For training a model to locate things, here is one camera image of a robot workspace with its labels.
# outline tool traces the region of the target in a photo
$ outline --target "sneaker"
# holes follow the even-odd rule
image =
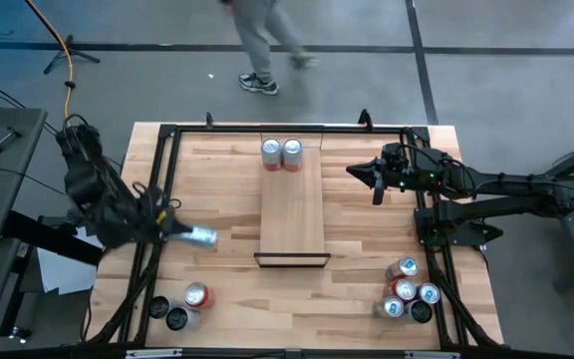
[[[291,55],[291,63],[296,70],[305,70],[316,65],[318,60],[306,51]]]
[[[243,90],[249,92],[262,92],[265,95],[278,94],[278,84],[275,81],[270,83],[262,82],[255,73],[243,74],[238,77],[238,83]]]

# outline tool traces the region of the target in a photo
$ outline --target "gray floor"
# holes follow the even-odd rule
[[[284,1],[310,45],[412,44],[403,0]],[[80,40],[133,43],[238,44],[216,1],[37,1],[62,34]],[[417,0],[426,46],[574,48],[574,0]],[[50,37],[22,2],[0,0],[0,29],[14,39]],[[0,50],[0,87],[28,107],[62,119],[67,68],[42,70],[53,52]],[[76,63],[72,112],[102,133],[119,160],[134,121],[353,123],[367,108],[378,123],[426,124],[413,55],[319,54],[300,74],[274,55],[282,93],[243,93],[235,77],[248,70],[238,53],[93,53]],[[574,148],[574,57],[429,55],[439,122],[455,125],[464,160],[480,171],[538,173]],[[29,175],[61,186],[65,165],[44,136]],[[25,181],[16,202],[29,215],[56,214],[68,202]],[[532,216],[495,220],[506,235],[489,246],[490,276],[507,344],[574,354],[574,294],[557,294],[563,241],[557,222]],[[37,333],[28,347],[75,342],[86,295],[39,299]],[[78,308],[72,320],[58,313]]]

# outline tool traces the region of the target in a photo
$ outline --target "red and white can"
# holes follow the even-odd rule
[[[398,278],[385,286],[383,296],[396,295],[402,301],[407,302],[416,297],[416,285],[407,279]]]
[[[303,145],[298,140],[287,140],[283,146],[283,164],[285,170],[298,172],[303,166]]]
[[[388,266],[385,274],[389,280],[416,275],[418,262],[411,256],[404,256],[397,263]]]
[[[214,305],[214,293],[203,283],[191,283],[185,289],[185,304],[190,309],[209,308]]]
[[[282,148],[278,140],[267,139],[260,146],[263,165],[268,171],[278,171],[282,166]]]

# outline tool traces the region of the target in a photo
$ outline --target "wooden tabletop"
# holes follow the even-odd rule
[[[136,123],[123,179],[147,183],[157,123]],[[215,227],[218,246],[205,251],[170,242],[162,254],[156,295],[182,300],[192,281],[213,289],[216,304],[196,332],[169,331],[151,320],[148,346],[336,349],[437,349],[434,320],[425,325],[374,319],[371,306],[382,295],[385,268],[402,255],[420,263],[415,282],[428,280],[426,257],[418,245],[413,191],[389,190],[380,206],[372,191],[345,167],[379,156],[396,135],[281,135],[321,149],[325,250],[324,269],[258,268],[261,171],[259,134],[183,134],[172,197],[182,201],[184,222]],[[459,158],[454,127],[430,127],[431,145]],[[163,158],[164,180],[168,155]],[[96,334],[126,295],[135,247],[111,251],[99,266],[92,294]],[[486,266],[470,248],[454,247],[453,262],[462,301],[488,335],[502,342]],[[449,334],[455,339],[450,306]],[[137,328],[141,302],[135,307]]]

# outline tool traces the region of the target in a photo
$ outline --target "silver can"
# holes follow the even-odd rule
[[[263,158],[263,166],[268,171],[280,170],[282,164],[281,146],[278,140],[268,139],[260,147]]]
[[[298,140],[287,140],[283,146],[283,164],[289,172],[300,171],[303,166],[303,145]]]
[[[385,297],[372,306],[372,313],[377,318],[399,318],[404,312],[405,304],[395,295]]]
[[[394,280],[418,274],[418,262],[411,256],[400,258],[397,263],[387,267],[387,279]]]
[[[418,287],[418,299],[427,304],[439,302],[439,288],[433,283],[425,283]]]
[[[216,246],[216,241],[218,240],[218,232],[216,229],[193,224],[188,225],[188,228],[191,230],[171,235],[169,238],[178,239],[191,245],[204,248],[213,248]]]
[[[165,324],[169,330],[196,330],[200,327],[200,313],[183,307],[177,307],[167,313]]]

